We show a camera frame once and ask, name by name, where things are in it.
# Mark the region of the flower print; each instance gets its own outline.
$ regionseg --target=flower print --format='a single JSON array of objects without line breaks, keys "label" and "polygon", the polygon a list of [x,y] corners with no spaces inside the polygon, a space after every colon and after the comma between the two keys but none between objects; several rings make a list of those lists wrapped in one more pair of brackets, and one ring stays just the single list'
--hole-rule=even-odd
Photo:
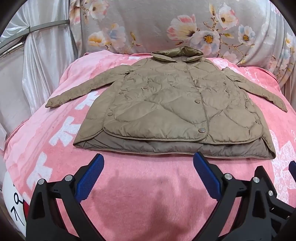
[{"label": "flower print", "polygon": [[109,3],[106,0],[95,0],[89,7],[88,15],[90,14],[92,18],[102,21],[107,13],[108,7]]},{"label": "flower print", "polygon": [[223,54],[223,58],[224,59],[227,59],[229,62],[233,63],[233,64],[237,64],[239,61],[237,59],[237,56],[235,53],[231,52],[229,53],[229,51],[226,51],[224,54]]},{"label": "flower print", "polygon": [[275,68],[276,68],[277,62],[278,61],[276,60],[276,58],[272,55],[270,57],[270,59],[269,59],[269,63],[268,63],[268,66],[267,66],[268,71],[273,73]]},{"label": "flower print", "polygon": [[275,13],[275,14],[277,14],[277,15],[281,15],[281,12],[277,9],[277,7],[272,3],[272,2],[270,2],[270,5],[271,5],[271,10]]},{"label": "flower print", "polygon": [[264,44],[273,45],[276,39],[276,27],[269,20],[266,21],[261,27],[261,35],[265,36]]},{"label": "flower print", "polygon": [[255,32],[249,26],[239,26],[239,42],[245,45],[252,45],[255,41]]},{"label": "flower print", "polygon": [[289,49],[283,49],[280,58],[283,58],[280,69],[286,69],[290,62],[291,52]]},{"label": "flower print", "polygon": [[107,45],[105,33],[103,31],[92,33],[88,38],[88,44],[98,47]]},{"label": "flower print", "polygon": [[184,41],[189,40],[196,31],[197,25],[194,14],[192,14],[191,17],[187,15],[179,15],[171,21],[170,27],[167,29],[167,34],[171,40],[183,43]]},{"label": "flower print", "polygon": [[291,52],[293,53],[294,57],[295,57],[295,43],[296,43],[295,35],[294,34],[290,35],[289,33],[287,33],[286,46],[291,49]]},{"label": "flower print", "polygon": [[71,2],[70,9],[69,9],[69,20],[71,24],[78,24],[80,23],[80,6],[79,1]]},{"label": "flower print", "polygon": [[216,30],[198,31],[192,36],[190,46],[199,49],[205,56],[217,53],[220,46],[220,35]]},{"label": "flower print", "polygon": [[224,69],[224,68],[228,67],[228,63],[227,63],[227,61],[222,60],[222,59],[220,59],[220,58],[215,58],[215,59],[213,59],[213,62],[214,62],[217,66],[219,66],[221,69]]},{"label": "flower print", "polygon": [[231,7],[224,3],[224,6],[219,9],[217,19],[224,30],[230,29],[239,23]]},{"label": "flower print", "polygon": [[126,41],[125,28],[120,27],[117,23],[111,25],[111,29],[104,29],[107,34],[107,46],[113,46],[114,49],[118,50],[124,47]]},{"label": "flower print", "polygon": [[291,141],[279,148],[279,142],[273,131],[269,130],[276,150],[275,159],[271,160],[274,172],[274,187],[277,191],[277,199],[289,203],[289,189],[296,189],[295,180],[290,174],[288,167],[291,160],[296,159],[296,154]]}]

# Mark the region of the white fabric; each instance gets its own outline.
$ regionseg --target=white fabric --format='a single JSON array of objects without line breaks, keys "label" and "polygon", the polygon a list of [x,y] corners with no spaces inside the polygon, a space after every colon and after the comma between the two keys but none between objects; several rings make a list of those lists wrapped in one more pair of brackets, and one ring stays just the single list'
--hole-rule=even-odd
[{"label": "white fabric", "polygon": [[0,59],[0,123],[7,132],[6,137],[31,116],[22,88],[23,63],[23,47]]},{"label": "white fabric", "polygon": [[[28,0],[15,14],[0,38],[3,41],[31,26],[66,20],[68,0]],[[33,114],[58,87],[64,70],[74,61],[69,25],[29,34],[24,48],[23,90]]]},{"label": "white fabric", "polygon": [[0,123],[0,150],[4,150],[6,134],[4,127]]},{"label": "white fabric", "polygon": [[24,236],[26,236],[26,219],[23,209],[23,198],[13,185],[9,172],[4,175],[3,181],[3,199],[11,219],[14,221],[14,226],[17,227]]}]

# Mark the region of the white curtain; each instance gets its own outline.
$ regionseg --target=white curtain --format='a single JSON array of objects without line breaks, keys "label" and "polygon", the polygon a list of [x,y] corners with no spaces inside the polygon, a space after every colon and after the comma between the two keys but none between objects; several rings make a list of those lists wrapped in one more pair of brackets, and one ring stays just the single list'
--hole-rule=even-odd
[{"label": "white curtain", "polygon": [[[0,41],[29,26],[68,18],[69,0],[28,0],[10,21]],[[61,75],[74,60],[69,25],[29,34],[24,47],[22,85],[32,114],[58,87]]]}]

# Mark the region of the snap button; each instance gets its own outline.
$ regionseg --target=snap button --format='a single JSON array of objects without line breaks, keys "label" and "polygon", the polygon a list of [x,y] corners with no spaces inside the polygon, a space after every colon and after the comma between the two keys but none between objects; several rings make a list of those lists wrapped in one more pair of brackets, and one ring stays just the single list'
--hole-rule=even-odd
[{"label": "snap button", "polygon": [[205,133],[205,128],[199,128],[198,131],[199,131],[200,133]]}]

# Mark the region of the pink blanket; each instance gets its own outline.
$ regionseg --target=pink blanket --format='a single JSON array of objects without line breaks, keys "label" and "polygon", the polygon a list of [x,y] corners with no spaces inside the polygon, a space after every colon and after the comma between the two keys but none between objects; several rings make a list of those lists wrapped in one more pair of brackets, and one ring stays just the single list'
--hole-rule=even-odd
[{"label": "pink blanket", "polygon": [[[120,64],[133,64],[147,54],[125,56],[108,51],[88,54],[72,63],[52,94],[56,96],[95,75]],[[230,67],[249,80],[285,100],[288,113],[268,101],[251,95],[261,108],[276,148],[276,158],[260,160],[211,160],[223,172],[250,180],[263,165],[273,180],[278,198],[296,206],[296,184],[288,164],[296,160],[296,113],[280,92],[275,77],[266,70],[238,68],[230,62],[211,58],[220,68]],[[13,183],[30,203],[36,182],[61,180],[86,165],[96,152],[78,149],[72,143],[93,101],[104,91],[50,110],[44,105],[17,128],[6,143],[4,159]],[[212,212],[216,202],[208,195],[196,173],[192,156],[138,156],[101,152],[105,167],[89,198],[81,204],[107,241],[112,240],[192,240]],[[75,231],[61,202],[66,226]],[[224,227],[229,230],[235,210]]]}]

